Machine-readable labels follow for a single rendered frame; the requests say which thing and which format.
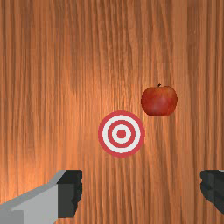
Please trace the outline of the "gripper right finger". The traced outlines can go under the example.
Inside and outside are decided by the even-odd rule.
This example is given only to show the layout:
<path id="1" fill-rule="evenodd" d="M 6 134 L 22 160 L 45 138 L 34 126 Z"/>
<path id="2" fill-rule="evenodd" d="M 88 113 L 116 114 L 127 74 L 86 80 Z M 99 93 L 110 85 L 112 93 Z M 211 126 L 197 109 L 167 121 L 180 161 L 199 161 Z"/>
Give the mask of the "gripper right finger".
<path id="1" fill-rule="evenodd" d="M 203 196 L 224 214 L 224 170 L 204 170 L 200 178 Z"/>

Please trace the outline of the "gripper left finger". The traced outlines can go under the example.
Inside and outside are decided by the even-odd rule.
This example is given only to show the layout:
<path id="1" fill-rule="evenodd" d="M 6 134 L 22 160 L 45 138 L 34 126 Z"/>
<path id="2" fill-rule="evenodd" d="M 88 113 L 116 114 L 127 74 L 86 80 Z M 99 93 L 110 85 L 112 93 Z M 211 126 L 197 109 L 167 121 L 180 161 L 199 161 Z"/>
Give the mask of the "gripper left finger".
<path id="1" fill-rule="evenodd" d="M 75 216 L 82 195 L 82 171 L 61 170 L 44 185 L 0 205 L 0 224 L 54 224 Z"/>

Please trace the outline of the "red apple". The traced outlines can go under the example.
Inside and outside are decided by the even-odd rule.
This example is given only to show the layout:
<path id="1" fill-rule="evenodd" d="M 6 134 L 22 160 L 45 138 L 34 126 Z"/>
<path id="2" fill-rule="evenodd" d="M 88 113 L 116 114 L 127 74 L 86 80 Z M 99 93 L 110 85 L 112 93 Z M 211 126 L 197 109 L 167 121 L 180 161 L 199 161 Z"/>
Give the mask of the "red apple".
<path id="1" fill-rule="evenodd" d="M 176 91 L 170 86 L 148 87 L 141 97 L 143 111 L 148 116 L 169 116 L 178 103 Z"/>

